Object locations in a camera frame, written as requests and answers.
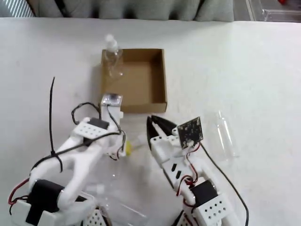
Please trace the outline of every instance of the cable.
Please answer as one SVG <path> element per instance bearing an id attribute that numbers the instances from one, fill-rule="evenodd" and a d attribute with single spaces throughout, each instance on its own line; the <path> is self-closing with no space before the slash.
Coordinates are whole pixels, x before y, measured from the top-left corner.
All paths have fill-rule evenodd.
<path id="1" fill-rule="evenodd" d="M 246 223 L 245 226 L 249 225 L 249 209 L 245 203 L 245 201 L 243 200 L 243 198 L 240 196 L 238 190 L 235 188 L 235 186 L 232 184 L 232 182 L 230 181 L 230 179 L 227 177 L 227 175 L 222 171 L 222 169 L 215 163 L 215 161 L 210 157 L 208 151 L 205 149 L 205 147 L 203 146 L 203 144 L 200 142 L 200 145 L 202 147 L 202 149 L 204 150 L 204 152 L 206 153 L 206 155 L 208 156 L 208 158 L 211 160 L 211 162 L 213 163 L 213 165 L 220 171 L 221 174 L 223 174 L 223 176 L 226 178 L 226 180 L 228 181 L 228 183 L 231 185 L 231 187 L 233 188 L 233 190 L 235 191 L 236 195 L 239 197 L 241 203 L 243 204 L 245 210 L 246 210 Z"/>
<path id="2" fill-rule="evenodd" d="M 190 162 L 188 156 L 189 156 L 191 153 L 196 152 L 196 151 L 199 149 L 199 147 L 200 147 L 200 144 L 198 144 L 198 146 L 197 146 L 196 149 L 194 149 L 194 150 L 192 150 L 192 151 L 190 151 L 190 152 L 187 152 L 187 154 L 186 154 L 186 159 L 187 159 L 187 161 L 189 162 L 189 164 L 190 164 L 192 170 L 193 170 L 194 173 L 196 174 L 196 178 L 195 178 L 194 181 L 192 182 L 193 184 L 196 183 L 196 182 L 198 181 L 198 172 L 197 172 L 196 168 L 193 166 L 193 164 Z"/>
<path id="3" fill-rule="evenodd" d="M 49 97 L 49 136 L 50 136 L 50 145 L 51 145 L 51 151 L 50 154 L 53 157 L 56 157 L 58 161 L 60 162 L 60 168 L 61 172 L 63 171 L 63 163 L 60 157 L 55 153 L 54 147 L 53 147 L 53 139 L 52 139 L 52 93 L 53 93 L 53 85 L 55 83 L 55 77 L 53 77 L 51 88 L 50 88 L 50 97 Z"/>
<path id="4" fill-rule="evenodd" d="M 186 181 L 186 184 L 187 184 L 187 185 L 193 185 L 194 183 L 196 183 L 196 182 L 198 181 L 198 172 L 196 171 L 196 169 L 194 168 L 194 166 L 192 165 L 192 163 L 189 161 L 188 155 L 189 155 L 190 153 L 196 152 L 196 151 L 199 149 L 199 147 L 200 147 L 200 144 L 197 146 L 196 149 L 194 149 L 194 150 L 192 150 L 192 151 L 190 151 L 190 152 L 188 152 L 188 153 L 186 154 L 186 158 L 187 158 L 187 160 L 188 160 L 190 166 L 192 167 L 193 171 L 194 171 L 195 174 L 196 174 L 196 179 L 193 180 L 193 177 L 192 177 L 192 176 L 190 176 L 190 175 L 184 175 L 184 176 L 181 178 L 181 181 L 180 181 L 180 184 L 179 184 L 179 187 L 178 187 L 178 191 L 177 191 L 176 196 L 179 196 L 179 194 L 180 194 L 180 188 L 181 188 L 181 183 L 183 182 L 183 180 L 184 180 L 185 178 L 190 178 L 190 179 L 191 179 L 191 181 Z"/>
<path id="5" fill-rule="evenodd" d="M 111 136 L 111 135 L 120 135 L 120 133 L 117 133 L 117 132 L 106 133 L 106 134 L 103 134 L 103 135 L 101 135 L 101 136 L 99 136 L 99 137 L 96 137 L 96 138 L 87 140 L 86 142 L 83 142 L 83 143 L 80 144 L 80 145 L 76 145 L 76 146 L 67 148 L 67 149 L 65 149 L 65 150 L 62 150 L 62 151 L 60 151 L 60 152 L 57 152 L 56 154 L 57 154 L 57 155 L 64 154 L 64 153 L 66 153 L 66 152 L 75 150 L 75 149 L 77 149 L 77 148 L 80 148 L 80 147 L 89 145 L 89 144 L 91 144 L 92 142 L 97 141 L 97 140 L 99 140 L 99 139 L 101 139 L 101 138 L 103 138 L 103 137 L 107 137 L 107 136 Z M 53 157 L 54 157 L 54 156 L 49 155 L 49 156 L 46 156 L 46 157 L 40 159 L 39 161 L 37 161 L 37 162 L 34 164 L 34 166 L 32 167 L 32 170 L 33 170 L 35 167 L 37 167 L 38 165 L 40 165 L 43 161 L 48 160 L 48 159 L 51 159 L 51 158 L 53 158 Z"/>
<path id="6" fill-rule="evenodd" d="M 16 201 L 16 202 L 14 202 L 13 204 L 11 204 L 10 207 L 9 207 L 9 214 L 12 215 L 11 210 L 12 210 L 13 206 L 17 203 L 18 200 L 27 201 L 27 199 L 28 199 L 28 195 L 23 195 L 21 197 L 15 198 L 14 201 Z"/>
<path id="7" fill-rule="evenodd" d="M 110 113 L 110 111 L 108 111 L 108 112 L 109 112 L 109 115 L 110 115 L 111 119 L 112 119 L 112 120 L 114 121 L 114 123 L 116 124 L 117 128 L 121 130 L 120 126 L 118 125 L 118 123 L 116 122 L 115 118 L 112 116 L 112 114 Z M 89 144 L 91 144 L 92 142 L 97 141 L 97 140 L 99 140 L 99 139 L 101 139 L 101 138 L 103 138 L 103 137 L 107 137 L 107 136 L 111 136 L 111 135 L 120 135 L 122 132 L 124 133 L 124 136 L 125 136 L 126 134 L 125 134 L 125 132 L 124 132 L 123 130 L 121 130 L 121 131 L 119 131 L 119 132 L 106 133 L 106 134 L 103 134 L 103 135 L 101 135 L 101 136 L 99 136 L 99 137 L 96 137 L 96 138 L 87 140 L 86 142 L 83 142 L 83 143 L 80 144 L 80 145 L 76 145 L 76 146 L 74 146 L 74 147 L 67 148 L 67 149 L 62 150 L 62 151 L 60 151 L 60 152 L 57 152 L 56 154 L 57 154 L 57 155 L 61 155 L 61 154 L 64 154 L 64 153 L 66 153 L 66 152 L 72 151 L 72 150 L 74 150 L 74 149 L 77 149 L 77 148 L 80 148 L 80 147 L 89 145 Z M 124 141 L 123 141 L 122 147 L 124 148 L 124 146 L 125 146 L 125 139 L 124 139 Z M 51 158 L 53 158 L 53 157 L 55 157 L 55 156 L 49 155 L 49 156 L 46 156 L 46 157 L 40 159 L 39 161 L 37 161 L 37 162 L 34 164 L 34 166 L 32 167 L 32 170 L 33 170 L 35 167 L 37 167 L 38 165 L 40 165 L 43 161 L 48 160 L 48 159 L 51 159 Z"/>
<path id="8" fill-rule="evenodd" d="M 190 176 L 190 175 L 184 175 L 184 176 L 181 178 L 181 180 L 180 180 L 180 184 L 179 184 L 179 187 L 178 187 L 178 191 L 177 191 L 176 196 L 179 196 L 179 194 L 180 194 L 180 188 L 181 188 L 181 183 L 182 183 L 182 181 L 183 181 L 185 178 L 190 178 L 190 179 L 191 179 L 191 182 L 186 182 L 186 184 L 192 185 L 192 181 L 193 181 L 192 176 Z"/>
<path id="9" fill-rule="evenodd" d="M 189 220 L 188 216 L 184 213 L 184 217 L 186 221 L 190 224 L 190 226 L 193 226 L 192 222 Z"/>
<path id="10" fill-rule="evenodd" d="M 22 181 L 20 184 L 18 184 L 13 190 L 12 192 L 10 193 L 9 197 L 8 197 L 8 204 L 9 205 L 12 205 L 16 202 L 16 199 L 12 200 L 13 199 L 13 196 L 14 194 L 16 193 L 16 191 L 22 187 L 23 185 L 25 185 L 27 182 L 29 181 L 29 178 L 25 179 L 24 181 Z"/>
<path id="11" fill-rule="evenodd" d="M 118 124 L 118 122 L 116 121 L 116 119 L 115 119 L 115 118 L 113 117 L 113 115 L 111 114 L 111 112 L 110 112 L 110 110 L 109 110 L 109 106 L 110 106 L 110 105 L 107 105 L 107 110 L 108 110 L 108 113 L 109 113 L 110 118 L 113 120 L 113 122 L 114 122 L 115 125 L 117 126 L 117 129 L 118 129 L 118 131 L 120 132 L 120 134 L 123 133 L 122 145 L 121 145 L 121 147 L 117 150 L 117 153 L 116 153 L 117 160 L 118 160 L 118 159 L 119 159 L 119 151 L 120 151 L 120 150 L 122 150 L 122 151 L 124 150 L 124 147 L 125 147 L 125 144 L 126 144 L 126 140 L 127 140 L 127 135 L 126 135 L 125 131 L 123 131 L 123 130 L 121 129 L 120 125 Z"/>
<path id="12" fill-rule="evenodd" d="M 84 103 L 81 103 L 81 104 L 77 105 L 77 106 L 72 110 L 72 112 L 71 112 L 72 121 L 73 121 L 73 123 L 74 123 L 75 125 L 78 125 L 78 124 L 79 124 L 79 121 L 76 121 L 76 120 L 75 120 L 74 114 L 75 114 L 76 110 L 78 110 L 79 108 L 81 108 L 81 107 L 84 106 L 84 105 L 91 105 L 92 107 L 94 107 L 95 110 L 97 110 L 97 112 L 98 112 L 98 117 L 99 117 L 99 119 L 101 119 L 102 114 L 101 114 L 100 104 L 98 103 L 98 106 L 96 106 L 96 105 L 93 104 L 93 103 L 90 103 L 90 102 L 84 102 Z"/>

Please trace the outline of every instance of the gray curtain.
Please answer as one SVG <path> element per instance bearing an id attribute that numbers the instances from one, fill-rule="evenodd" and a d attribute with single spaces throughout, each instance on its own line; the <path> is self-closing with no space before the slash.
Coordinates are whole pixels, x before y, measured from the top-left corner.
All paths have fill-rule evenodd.
<path id="1" fill-rule="evenodd" d="M 36 16 L 233 21 L 233 0 L 30 0 Z"/>

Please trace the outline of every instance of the black wire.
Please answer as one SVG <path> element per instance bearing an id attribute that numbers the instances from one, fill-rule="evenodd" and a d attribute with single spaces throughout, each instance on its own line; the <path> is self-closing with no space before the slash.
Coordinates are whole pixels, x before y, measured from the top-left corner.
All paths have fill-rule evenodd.
<path id="1" fill-rule="evenodd" d="M 200 142 L 200 145 L 202 147 L 202 149 L 204 150 L 204 152 L 206 153 L 206 155 L 208 156 L 208 158 L 211 160 L 211 162 L 213 163 L 213 165 L 220 171 L 221 174 L 223 174 L 223 176 L 226 178 L 226 180 L 228 181 L 228 183 L 231 185 L 231 187 L 233 188 L 233 190 L 235 191 L 236 195 L 239 197 L 241 203 L 243 204 L 245 210 L 246 210 L 246 223 L 245 226 L 249 225 L 249 209 L 245 203 L 245 201 L 243 200 L 243 198 L 240 196 L 238 190 L 235 188 L 235 186 L 232 184 L 232 182 L 230 181 L 230 179 L 227 177 L 227 175 L 222 171 L 222 169 L 215 163 L 215 161 L 210 157 L 208 151 L 205 149 L 205 147 L 203 146 L 203 144 Z"/>
<path id="2" fill-rule="evenodd" d="M 123 130 L 121 129 L 120 125 L 117 123 L 117 121 L 115 120 L 115 118 L 114 118 L 113 115 L 111 114 L 111 112 L 110 112 L 110 110 L 109 110 L 109 106 L 110 106 L 110 105 L 107 105 L 107 109 L 108 109 L 108 113 L 109 113 L 110 118 L 113 120 L 113 122 L 114 122 L 115 125 L 117 126 L 118 131 L 119 131 L 120 133 L 123 133 L 122 145 L 121 145 L 121 147 L 120 147 L 120 148 L 118 149 L 118 151 L 117 151 L 117 159 L 119 159 L 119 150 L 120 150 L 120 149 L 121 149 L 121 150 L 124 150 L 124 147 L 125 147 L 125 144 L 126 144 L 126 137 L 127 137 L 127 135 L 126 135 L 125 131 L 123 131 Z"/>
<path id="3" fill-rule="evenodd" d="M 74 150 L 74 149 L 77 149 L 77 148 L 80 148 L 80 147 L 89 145 L 89 144 L 91 144 L 92 142 L 97 141 L 97 140 L 99 140 L 99 139 L 101 139 L 101 138 L 103 138 L 103 137 L 107 137 L 107 136 L 111 136 L 111 135 L 120 135 L 120 133 L 117 133 L 117 132 L 106 133 L 106 134 L 103 134 L 103 135 L 101 135 L 101 136 L 99 136 L 99 137 L 96 137 L 96 138 L 93 138 L 93 139 L 89 139 L 89 140 L 87 140 L 86 142 L 83 142 L 83 143 L 80 144 L 80 145 L 76 145 L 76 146 L 67 148 L 67 149 L 65 149 L 65 150 L 62 150 L 62 151 L 60 151 L 60 152 L 57 152 L 56 154 L 57 154 L 57 155 L 64 154 L 64 153 L 69 152 L 69 151 L 72 151 L 72 150 Z M 32 170 L 33 170 L 35 167 L 37 167 L 38 165 L 40 165 L 43 161 L 48 160 L 48 159 L 51 159 L 51 158 L 53 158 L 53 157 L 54 157 L 54 156 L 49 155 L 49 156 L 46 156 L 46 157 L 40 159 L 39 161 L 37 161 L 37 162 L 34 164 L 34 166 L 32 167 Z"/>
<path id="4" fill-rule="evenodd" d="M 79 108 L 81 108 L 81 107 L 84 106 L 84 105 L 91 105 L 92 107 L 94 107 L 94 108 L 97 110 L 97 112 L 98 112 L 99 119 L 101 119 L 102 116 L 101 116 L 101 108 L 100 108 L 100 104 L 98 103 L 98 106 L 96 106 L 95 104 L 93 104 L 93 103 L 91 103 L 91 102 L 84 102 L 84 103 L 81 103 L 81 104 L 79 104 L 78 106 L 76 106 L 76 107 L 72 110 L 72 112 L 71 112 L 72 121 L 73 121 L 73 123 L 74 123 L 75 125 L 78 125 L 78 124 L 79 124 L 79 121 L 76 121 L 76 120 L 75 120 L 74 114 L 75 114 L 76 110 L 78 110 Z"/>
<path id="5" fill-rule="evenodd" d="M 91 144 L 91 143 L 94 142 L 94 141 L 97 141 L 97 140 L 99 140 L 99 139 L 101 139 L 101 138 L 103 138 L 103 137 L 107 137 L 107 136 L 110 136 L 110 135 L 121 135 L 121 133 L 123 132 L 123 133 L 124 133 L 124 136 L 125 136 L 125 135 L 126 135 L 125 132 L 120 128 L 120 126 L 118 125 L 118 123 L 116 122 L 115 118 L 112 116 L 112 114 L 110 113 L 109 110 L 108 110 L 108 113 L 109 113 L 109 116 L 111 117 L 111 119 L 112 119 L 112 120 L 114 121 L 114 123 L 116 124 L 118 130 L 120 129 L 119 132 L 111 132 L 111 133 L 103 134 L 103 135 L 101 135 L 101 136 L 99 136 L 99 137 L 96 137 L 96 138 L 93 138 L 93 139 L 89 139 L 89 140 L 87 140 L 86 142 L 83 142 L 83 143 L 80 144 L 80 145 L 76 145 L 76 146 L 74 146 L 74 147 L 67 148 L 67 149 L 62 150 L 62 151 L 60 151 L 60 152 L 57 152 L 56 155 L 61 155 L 61 154 L 64 154 L 64 153 L 66 153 L 66 152 L 72 151 L 72 150 L 74 150 L 74 149 L 77 149 L 77 148 L 80 148 L 80 147 L 89 145 L 89 144 Z M 124 139 L 123 139 L 123 145 L 122 145 L 123 148 L 124 148 L 124 146 L 125 146 L 125 140 L 126 140 L 126 139 L 124 138 Z M 55 157 L 55 156 L 53 156 L 53 155 L 49 155 L 49 156 L 46 156 L 46 157 L 44 157 L 44 158 L 41 158 L 39 161 L 37 161 L 37 162 L 34 164 L 34 166 L 32 167 L 32 170 L 33 170 L 35 167 L 37 167 L 38 165 L 40 165 L 43 161 L 48 160 L 48 159 L 51 159 L 51 158 L 54 158 L 54 157 Z"/>
<path id="6" fill-rule="evenodd" d="M 54 156 L 60 162 L 61 172 L 63 171 L 63 163 L 60 157 L 55 153 L 53 147 L 53 138 L 52 138 L 52 93 L 53 93 L 53 85 L 55 83 L 55 77 L 53 77 L 51 88 L 50 88 L 50 98 L 49 98 L 49 136 L 50 136 L 50 145 L 51 145 L 51 156 Z"/>
<path id="7" fill-rule="evenodd" d="M 11 204 L 10 207 L 9 207 L 9 214 L 12 215 L 11 210 L 12 210 L 13 206 L 16 204 L 16 202 L 17 202 L 18 200 L 27 201 L 27 198 L 28 198 L 28 195 L 24 195 L 24 196 L 15 198 L 15 199 L 12 201 L 13 204 Z"/>

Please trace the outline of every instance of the yellow object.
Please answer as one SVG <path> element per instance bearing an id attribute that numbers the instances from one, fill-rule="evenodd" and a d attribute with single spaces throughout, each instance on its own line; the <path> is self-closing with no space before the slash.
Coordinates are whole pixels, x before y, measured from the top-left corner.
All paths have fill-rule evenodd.
<path id="1" fill-rule="evenodd" d="M 132 153 L 132 145 L 131 143 L 127 140 L 126 142 L 126 154 L 130 155 Z"/>

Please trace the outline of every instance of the red wire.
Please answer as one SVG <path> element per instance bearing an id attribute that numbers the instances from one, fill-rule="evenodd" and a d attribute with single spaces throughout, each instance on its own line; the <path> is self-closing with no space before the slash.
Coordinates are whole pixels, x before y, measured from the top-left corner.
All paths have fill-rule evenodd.
<path id="1" fill-rule="evenodd" d="M 193 180 L 193 177 L 192 177 L 192 176 L 190 176 L 190 175 L 184 175 L 184 176 L 182 177 L 181 181 L 180 181 L 180 184 L 179 184 L 179 187 L 178 187 L 178 191 L 177 191 L 176 196 L 179 196 L 179 194 L 180 194 L 180 187 L 181 187 L 182 181 L 183 181 L 185 178 L 191 178 L 191 180 L 192 180 L 191 182 L 186 181 L 186 184 L 187 184 L 187 185 L 193 185 L 194 183 L 196 183 L 196 182 L 198 181 L 198 172 L 196 171 L 196 169 L 194 168 L 194 166 L 192 165 L 192 163 L 191 163 L 190 160 L 188 159 L 188 155 L 189 155 L 190 153 L 196 152 L 196 151 L 199 149 L 199 147 L 200 147 L 200 143 L 198 144 L 198 146 L 197 146 L 196 149 L 194 149 L 193 151 L 188 152 L 188 153 L 186 154 L 186 159 L 188 160 L 188 162 L 189 162 L 190 166 L 192 167 L 193 171 L 195 172 L 195 174 L 196 174 L 196 179 Z"/>
<path id="2" fill-rule="evenodd" d="M 192 222 L 189 220 L 189 218 L 188 218 L 188 216 L 187 216 L 186 214 L 184 214 L 184 217 L 185 217 L 185 219 L 187 220 L 187 222 L 188 222 L 191 226 L 193 226 Z"/>
<path id="3" fill-rule="evenodd" d="M 180 184 L 179 184 L 179 187 L 178 187 L 178 191 L 177 191 L 176 196 L 179 196 L 179 194 L 180 194 L 180 188 L 181 188 L 181 183 L 183 182 L 183 180 L 184 180 L 185 178 L 191 178 L 191 180 L 193 180 L 192 176 L 190 176 L 190 175 L 184 175 L 184 176 L 182 177 L 181 181 L 180 181 Z"/>
<path id="4" fill-rule="evenodd" d="M 195 178 L 195 180 L 193 181 L 193 183 L 196 183 L 196 182 L 198 181 L 198 172 L 197 172 L 196 168 L 193 166 L 193 164 L 190 162 L 188 156 L 189 156 L 191 153 L 196 152 L 196 151 L 199 149 L 200 146 L 201 146 L 200 143 L 198 143 L 198 146 L 197 146 L 196 149 L 194 149 L 193 151 L 188 152 L 188 153 L 186 154 L 186 159 L 187 159 L 187 161 L 189 162 L 189 164 L 190 164 L 192 170 L 193 170 L 194 173 L 196 174 L 196 178 Z"/>
<path id="5" fill-rule="evenodd" d="M 16 193 L 16 191 L 17 191 L 20 187 L 22 187 L 23 185 L 25 185 L 28 181 L 29 181 L 29 178 L 25 179 L 24 181 L 22 181 L 20 184 L 18 184 L 18 185 L 12 190 L 12 192 L 10 193 L 9 198 L 8 198 L 8 204 L 9 204 L 9 205 L 13 205 L 13 204 L 15 204 L 15 203 L 17 202 L 18 199 L 12 200 L 14 194 Z"/>
<path id="6" fill-rule="evenodd" d="M 195 207 L 194 205 L 189 205 L 189 204 L 186 202 L 185 199 L 183 199 L 183 204 L 184 204 L 185 206 L 188 206 L 188 207 L 191 207 L 191 208 L 194 208 L 194 207 Z"/>

